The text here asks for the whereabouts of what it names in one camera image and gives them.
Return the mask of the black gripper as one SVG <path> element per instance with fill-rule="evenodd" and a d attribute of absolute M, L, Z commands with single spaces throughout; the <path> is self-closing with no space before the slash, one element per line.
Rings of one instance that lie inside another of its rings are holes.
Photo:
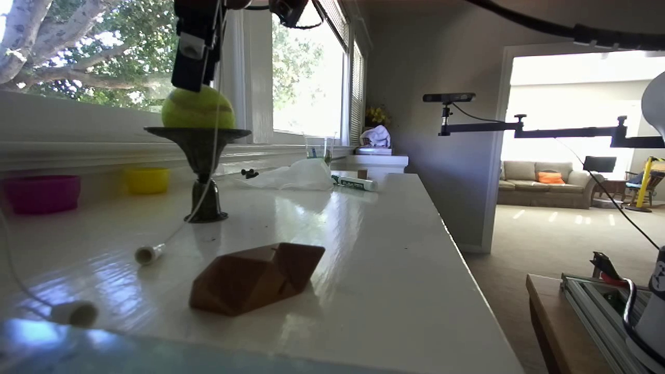
<path fill-rule="evenodd" d="M 284 27 L 296 27 L 307 4 L 310 0 L 266 0 L 263 4 L 256 4 L 253 0 L 175 0 L 175 17 L 183 24 L 212 28 L 224 10 L 270 10 Z M 212 83 L 218 58 L 220 46 L 217 32 L 207 32 L 205 36 L 181 32 L 172 85 L 200 91 Z"/>

